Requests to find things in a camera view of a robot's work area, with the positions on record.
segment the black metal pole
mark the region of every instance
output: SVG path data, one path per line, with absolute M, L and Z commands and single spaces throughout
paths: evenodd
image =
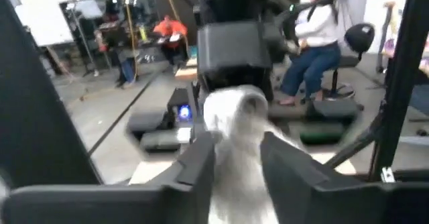
M 12 188 L 98 184 L 73 122 L 9 0 L 0 0 L 0 175 Z
M 383 131 L 375 141 L 369 179 L 380 180 L 381 169 L 393 163 L 402 125 L 410 102 L 414 78 L 429 30 L 429 0 L 406 0 L 397 39 L 393 72 L 386 92 Z

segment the blue jeans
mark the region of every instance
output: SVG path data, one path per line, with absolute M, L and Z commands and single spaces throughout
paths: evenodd
M 301 55 L 290 57 L 291 67 L 285 73 L 280 90 L 295 96 L 301 83 L 306 83 L 306 97 L 321 89 L 323 73 L 339 65 L 341 51 L 335 42 L 327 46 L 309 47 Z
M 121 64 L 122 72 L 125 76 L 125 80 L 127 80 L 128 83 L 133 82 L 135 79 L 135 73 L 133 69 L 134 62 L 131 59 L 126 59 Z

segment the bare foot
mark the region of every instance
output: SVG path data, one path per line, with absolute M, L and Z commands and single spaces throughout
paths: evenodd
M 280 100 L 279 105 L 282 106 L 294 106 L 295 105 L 295 97 L 288 97 L 286 99 Z
M 316 96 L 314 97 L 315 101 L 323 101 L 323 92 L 322 91 L 318 91 L 316 93 Z

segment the white sweater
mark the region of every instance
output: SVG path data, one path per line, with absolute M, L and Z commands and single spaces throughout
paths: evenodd
M 308 46 L 317 47 L 329 45 L 338 40 L 334 14 L 330 5 L 318 6 L 310 21 L 307 21 L 310 10 L 301 12 L 295 27 L 296 36 L 307 40 Z

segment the black seat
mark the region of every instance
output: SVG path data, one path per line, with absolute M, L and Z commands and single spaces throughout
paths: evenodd
M 429 183 L 364 183 L 266 133 L 265 182 L 280 224 L 427 223 Z
M 369 23 L 358 23 L 350 27 L 344 36 L 345 42 L 357 56 L 342 56 L 338 67 L 334 68 L 330 89 L 323 89 L 324 97 L 328 100 L 346 99 L 355 96 L 355 90 L 349 83 L 338 83 L 338 69 L 354 68 L 362 59 L 362 54 L 368 51 L 375 35 L 374 27 Z

